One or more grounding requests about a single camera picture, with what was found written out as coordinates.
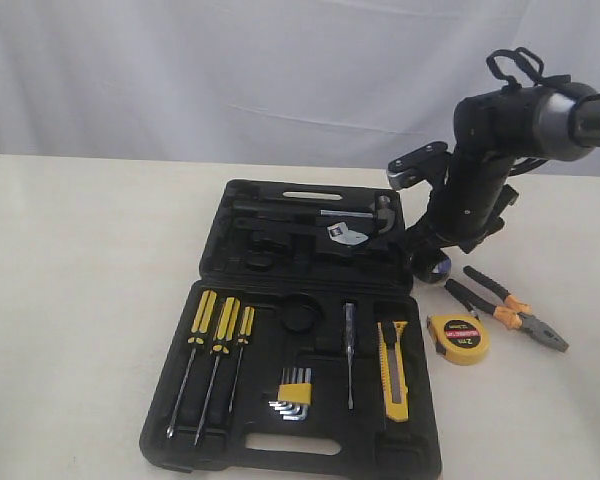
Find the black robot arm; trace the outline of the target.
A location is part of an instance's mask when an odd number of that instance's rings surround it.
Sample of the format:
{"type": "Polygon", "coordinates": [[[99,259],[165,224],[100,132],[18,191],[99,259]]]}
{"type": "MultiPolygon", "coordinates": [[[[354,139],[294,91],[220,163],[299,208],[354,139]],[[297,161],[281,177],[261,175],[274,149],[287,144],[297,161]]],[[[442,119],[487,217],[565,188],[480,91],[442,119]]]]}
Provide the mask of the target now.
{"type": "Polygon", "coordinates": [[[462,100],[456,145],[443,153],[425,213],[402,235],[409,256],[457,246],[471,252],[504,226],[509,177],[533,160],[574,162],[600,148],[600,93],[582,83],[503,88],[462,100]]]}

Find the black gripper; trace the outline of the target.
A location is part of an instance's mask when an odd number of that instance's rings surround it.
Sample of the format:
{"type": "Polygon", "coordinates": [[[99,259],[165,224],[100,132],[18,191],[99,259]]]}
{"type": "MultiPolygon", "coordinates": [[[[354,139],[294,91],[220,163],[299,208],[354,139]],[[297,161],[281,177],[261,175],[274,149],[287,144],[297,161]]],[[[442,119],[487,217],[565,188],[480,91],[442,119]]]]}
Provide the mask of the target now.
{"type": "Polygon", "coordinates": [[[405,230],[405,254],[414,260],[423,252],[448,247],[471,253],[504,227],[502,214],[518,198],[508,184],[446,185],[431,195],[423,217],[405,230]]]}

